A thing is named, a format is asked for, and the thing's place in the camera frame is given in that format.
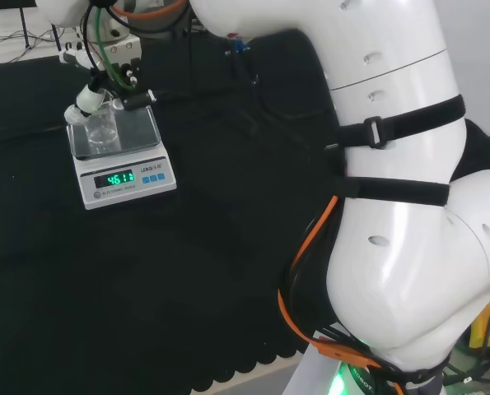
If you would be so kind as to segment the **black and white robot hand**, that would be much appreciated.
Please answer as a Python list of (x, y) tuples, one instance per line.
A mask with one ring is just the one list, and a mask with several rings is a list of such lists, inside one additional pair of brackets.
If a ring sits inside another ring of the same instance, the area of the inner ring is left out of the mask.
[(64, 112), (67, 123), (77, 126), (87, 123), (105, 103), (107, 95), (113, 96), (112, 105), (116, 110), (131, 111), (157, 101), (156, 93), (138, 88), (136, 72), (142, 59), (139, 38), (129, 36), (108, 43), (103, 49), (98, 44), (90, 44), (89, 49), (86, 51), (80, 40), (67, 43), (59, 52), (61, 63), (73, 64), (91, 72), (91, 80)]

